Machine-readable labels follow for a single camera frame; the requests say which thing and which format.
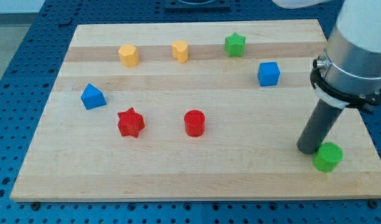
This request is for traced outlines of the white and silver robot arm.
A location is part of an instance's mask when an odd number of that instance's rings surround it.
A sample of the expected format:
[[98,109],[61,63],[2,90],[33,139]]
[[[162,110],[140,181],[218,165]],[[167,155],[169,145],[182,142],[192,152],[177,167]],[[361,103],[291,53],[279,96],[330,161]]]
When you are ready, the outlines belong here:
[[314,154],[344,108],[372,112],[381,104],[381,0],[345,0],[311,86],[319,98],[296,145]]

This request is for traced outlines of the black wrist flange ring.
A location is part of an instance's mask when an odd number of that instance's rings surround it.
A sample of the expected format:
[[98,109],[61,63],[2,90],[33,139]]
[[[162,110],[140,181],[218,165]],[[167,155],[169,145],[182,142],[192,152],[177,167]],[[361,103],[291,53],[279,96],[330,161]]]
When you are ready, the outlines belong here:
[[351,95],[330,86],[315,68],[311,71],[310,82],[320,100],[337,109],[356,108],[372,113],[381,104],[381,88],[369,95]]

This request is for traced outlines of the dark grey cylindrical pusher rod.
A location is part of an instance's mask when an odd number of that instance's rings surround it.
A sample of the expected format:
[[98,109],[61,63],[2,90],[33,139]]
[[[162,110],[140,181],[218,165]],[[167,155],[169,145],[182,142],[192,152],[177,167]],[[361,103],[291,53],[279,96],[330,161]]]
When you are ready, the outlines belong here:
[[314,154],[342,111],[319,100],[296,143],[297,148],[303,154]]

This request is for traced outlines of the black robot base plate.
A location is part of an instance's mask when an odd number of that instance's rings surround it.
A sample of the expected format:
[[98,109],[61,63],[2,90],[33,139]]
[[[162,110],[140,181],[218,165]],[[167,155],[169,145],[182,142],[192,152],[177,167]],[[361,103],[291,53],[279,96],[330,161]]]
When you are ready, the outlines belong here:
[[230,8],[230,0],[164,0],[165,11]]

